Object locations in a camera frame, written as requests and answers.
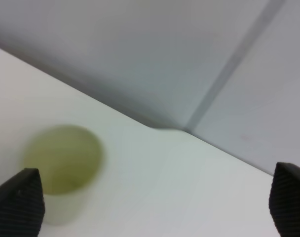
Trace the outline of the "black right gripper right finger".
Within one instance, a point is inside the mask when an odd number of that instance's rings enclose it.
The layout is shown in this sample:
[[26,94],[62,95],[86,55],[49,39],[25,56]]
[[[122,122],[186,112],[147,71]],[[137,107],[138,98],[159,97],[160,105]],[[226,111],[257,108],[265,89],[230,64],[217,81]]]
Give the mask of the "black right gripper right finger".
[[300,167],[276,164],[268,206],[280,236],[300,237]]

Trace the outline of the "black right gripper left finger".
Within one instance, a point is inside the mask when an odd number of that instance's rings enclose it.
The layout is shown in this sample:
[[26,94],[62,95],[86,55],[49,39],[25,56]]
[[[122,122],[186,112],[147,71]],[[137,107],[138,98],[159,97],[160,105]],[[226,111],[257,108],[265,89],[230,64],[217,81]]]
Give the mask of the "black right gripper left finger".
[[25,168],[0,185],[0,237],[37,237],[44,215],[38,169]]

